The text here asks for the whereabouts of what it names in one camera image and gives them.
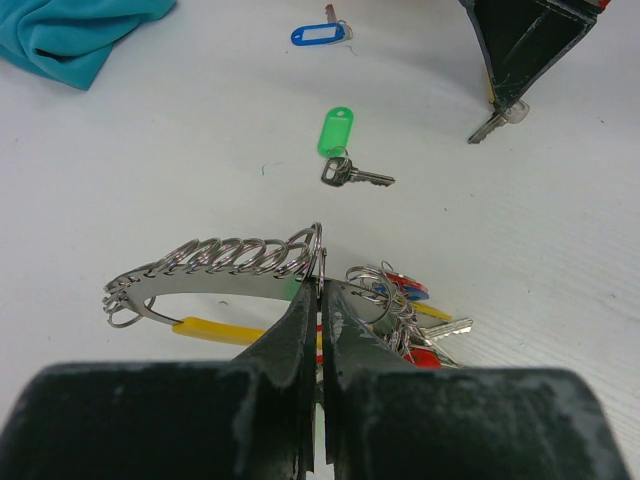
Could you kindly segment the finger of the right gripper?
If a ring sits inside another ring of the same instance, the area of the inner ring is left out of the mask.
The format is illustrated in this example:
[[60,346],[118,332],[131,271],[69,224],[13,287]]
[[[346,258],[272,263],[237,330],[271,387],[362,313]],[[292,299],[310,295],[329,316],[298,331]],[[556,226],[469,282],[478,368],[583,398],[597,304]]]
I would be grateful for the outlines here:
[[596,1],[463,1],[497,108],[510,108],[595,26]]

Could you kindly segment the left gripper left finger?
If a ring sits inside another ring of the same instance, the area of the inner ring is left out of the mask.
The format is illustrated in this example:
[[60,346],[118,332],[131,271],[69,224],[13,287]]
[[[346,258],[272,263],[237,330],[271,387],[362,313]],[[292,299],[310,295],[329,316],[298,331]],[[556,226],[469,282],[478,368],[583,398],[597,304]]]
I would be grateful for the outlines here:
[[229,361],[41,370],[1,434],[5,479],[302,479],[314,468],[317,287]]

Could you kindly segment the green tag key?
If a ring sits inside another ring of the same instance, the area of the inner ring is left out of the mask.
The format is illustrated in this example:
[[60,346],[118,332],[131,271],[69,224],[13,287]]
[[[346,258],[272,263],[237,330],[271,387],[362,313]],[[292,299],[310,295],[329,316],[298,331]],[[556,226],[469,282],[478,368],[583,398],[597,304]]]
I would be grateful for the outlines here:
[[344,106],[334,107],[326,114],[317,144],[318,153],[326,159],[321,181],[331,187],[349,183],[393,185],[393,177],[366,172],[354,165],[347,149],[354,119],[353,112]]

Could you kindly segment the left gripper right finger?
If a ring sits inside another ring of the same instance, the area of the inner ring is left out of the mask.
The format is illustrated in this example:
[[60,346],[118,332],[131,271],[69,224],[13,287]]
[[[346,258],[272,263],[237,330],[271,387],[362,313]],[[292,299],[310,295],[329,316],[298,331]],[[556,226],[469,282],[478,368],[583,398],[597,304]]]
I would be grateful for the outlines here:
[[601,405],[575,373],[423,369],[322,300],[326,459],[339,479],[625,479]]

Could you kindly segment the large metal keyring yellow handle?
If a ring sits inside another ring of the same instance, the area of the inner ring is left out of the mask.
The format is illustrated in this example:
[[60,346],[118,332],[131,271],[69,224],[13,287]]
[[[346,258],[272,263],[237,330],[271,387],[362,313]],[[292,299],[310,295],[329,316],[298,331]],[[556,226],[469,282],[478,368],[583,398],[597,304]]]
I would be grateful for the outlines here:
[[[286,240],[194,239],[107,283],[103,310],[109,317],[132,312],[131,319],[121,322],[123,328],[148,318],[184,336],[248,346],[262,330],[195,317],[175,319],[155,311],[154,304],[160,296],[196,293],[290,301],[307,280],[321,296],[330,282],[325,259],[318,222]],[[356,319],[400,357],[410,348],[424,348],[438,356],[442,367],[458,367],[437,343],[470,332],[474,322],[427,305],[424,285],[394,271],[388,262],[351,267],[336,285]]]

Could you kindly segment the yellow key tag key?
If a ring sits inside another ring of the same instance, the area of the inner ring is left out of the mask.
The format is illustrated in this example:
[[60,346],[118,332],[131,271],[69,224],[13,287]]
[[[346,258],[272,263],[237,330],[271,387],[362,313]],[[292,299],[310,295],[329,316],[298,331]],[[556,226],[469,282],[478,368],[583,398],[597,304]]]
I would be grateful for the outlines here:
[[494,110],[491,116],[467,139],[467,143],[471,145],[480,144],[498,127],[502,127],[506,124],[521,123],[530,112],[530,106],[523,100],[516,101],[515,104],[509,108],[500,107],[497,102],[497,95],[490,75],[487,75],[487,79],[489,88],[488,99]]

